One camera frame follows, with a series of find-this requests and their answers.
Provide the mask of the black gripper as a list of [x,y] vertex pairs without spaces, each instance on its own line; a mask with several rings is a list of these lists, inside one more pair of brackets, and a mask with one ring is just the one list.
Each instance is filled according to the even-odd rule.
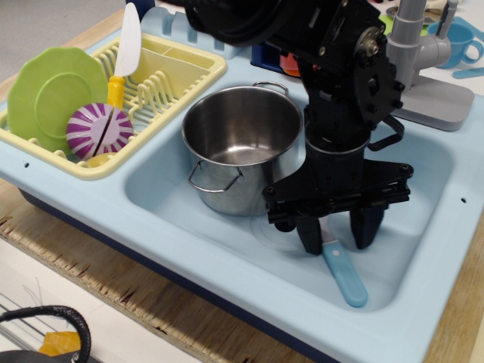
[[307,128],[301,167],[262,192],[269,222],[283,231],[296,227],[305,251],[322,254],[317,218],[349,212],[356,247],[368,248],[388,206],[408,200],[407,181],[414,173],[407,163],[365,159],[369,145],[369,132],[337,144]]

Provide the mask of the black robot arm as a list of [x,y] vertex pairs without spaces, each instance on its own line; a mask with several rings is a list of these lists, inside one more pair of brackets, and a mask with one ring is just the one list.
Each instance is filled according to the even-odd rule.
[[263,191],[268,219],[297,231],[318,255],[319,219],[349,212],[357,248],[370,246],[385,210],[409,198],[413,169],[367,160],[400,141],[403,84],[386,56],[384,24],[365,1],[183,1],[190,25],[228,45],[268,44],[292,54],[309,96],[304,110],[306,158],[292,175]]

